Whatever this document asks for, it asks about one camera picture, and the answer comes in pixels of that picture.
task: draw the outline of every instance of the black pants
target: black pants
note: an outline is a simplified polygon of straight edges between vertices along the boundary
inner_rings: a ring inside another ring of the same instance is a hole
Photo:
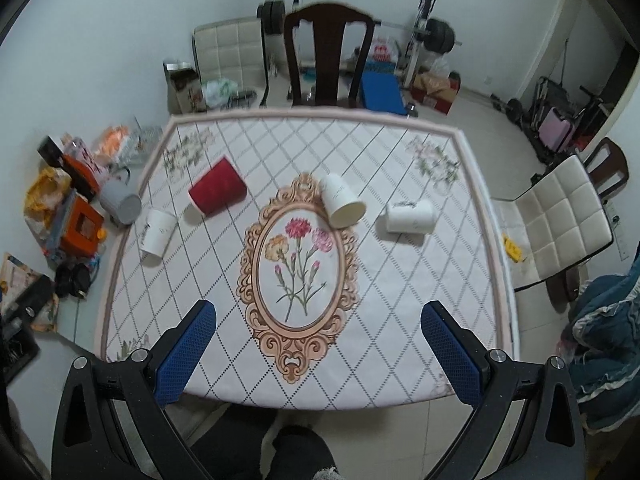
[[[260,448],[277,410],[231,405],[191,450],[214,480],[262,480]],[[266,480],[311,480],[335,467],[324,440],[309,428],[285,426]]]

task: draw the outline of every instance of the yellow object on chair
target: yellow object on chair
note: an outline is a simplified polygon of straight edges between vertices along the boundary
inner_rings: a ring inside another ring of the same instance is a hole
[[[522,249],[519,248],[516,243],[511,240],[506,234],[502,234],[502,241],[504,243],[504,249],[507,251],[507,255],[516,263],[523,262]]]

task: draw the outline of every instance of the cream leather chair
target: cream leather chair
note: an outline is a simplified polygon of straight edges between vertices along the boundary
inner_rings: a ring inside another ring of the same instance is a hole
[[[522,249],[511,264],[516,291],[605,249],[613,232],[580,159],[570,156],[516,200],[492,199],[498,223]]]
[[[262,22],[256,18],[201,25],[193,31],[193,58],[200,81],[226,77],[240,89],[258,93],[264,105],[269,93]]]

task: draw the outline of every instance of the yellow plastic bag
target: yellow plastic bag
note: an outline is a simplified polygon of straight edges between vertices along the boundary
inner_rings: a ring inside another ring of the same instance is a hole
[[[24,220],[38,240],[46,240],[56,209],[64,201],[71,188],[71,177],[47,166],[27,190],[24,199]]]

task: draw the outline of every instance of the pink suitcase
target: pink suitcase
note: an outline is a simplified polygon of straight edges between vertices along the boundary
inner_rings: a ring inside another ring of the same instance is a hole
[[[561,147],[560,144],[562,144],[562,148],[565,148],[569,143],[571,135],[568,135],[568,133],[571,129],[571,121],[560,118],[558,111],[555,108],[551,108],[545,120],[540,124],[538,137],[546,147],[553,152],[557,152]]]

